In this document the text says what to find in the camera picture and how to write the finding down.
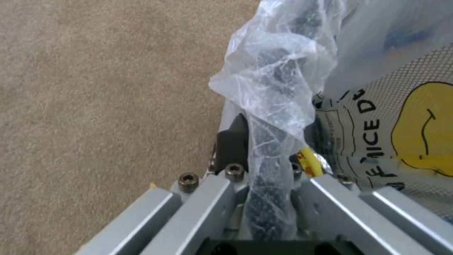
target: bubble wrap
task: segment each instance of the bubble wrap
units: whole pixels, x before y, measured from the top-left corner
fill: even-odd
[[[263,0],[231,37],[212,90],[246,112],[250,191],[240,237],[292,239],[293,174],[289,156],[304,145],[314,120],[312,96],[336,65],[335,36],[347,8],[342,0]]]

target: beige carpet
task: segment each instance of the beige carpet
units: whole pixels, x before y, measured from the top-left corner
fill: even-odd
[[[70,254],[150,182],[202,173],[208,79],[257,0],[0,2],[0,254]]]

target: metal plate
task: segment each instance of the metal plate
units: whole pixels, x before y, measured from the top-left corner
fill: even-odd
[[[180,206],[179,195],[148,190],[76,254],[138,254]]]
[[[235,208],[229,180],[209,175],[141,254],[194,254],[207,238],[219,238]]]
[[[431,254],[330,175],[293,193],[299,228],[320,240],[350,240],[365,254]]]
[[[453,254],[453,226],[397,190],[361,194],[368,205],[436,254]]]

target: bolt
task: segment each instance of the bolt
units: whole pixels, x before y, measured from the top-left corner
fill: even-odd
[[[302,167],[297,163],[291,163],[293,168],[294,180],[297,181],[302,176]]]
[[[196,173],[187,172],[179,176],[179,189],[184,193],[192,193],[198,187],[198,175]]]
[[[216,164],[216,160],[214,158],[210,158],[209,161],[207,162],[207,171],[209,173],[214,173],[215,172],[215,164]]]
[[[337,174],[337,179],[341,184],[345,186],[351,186],[354,183],[348,176],[342,173]]]
[[[228,164],[225,167],[225,177],[232,182],[242,181],[244,172],[244,167],[240,164]]]

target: cartoon drawing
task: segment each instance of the cartoon drawing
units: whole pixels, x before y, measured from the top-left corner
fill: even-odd
[[[410,92],[391,139],[406,165],[453,177],[453,85],[429,82]]]

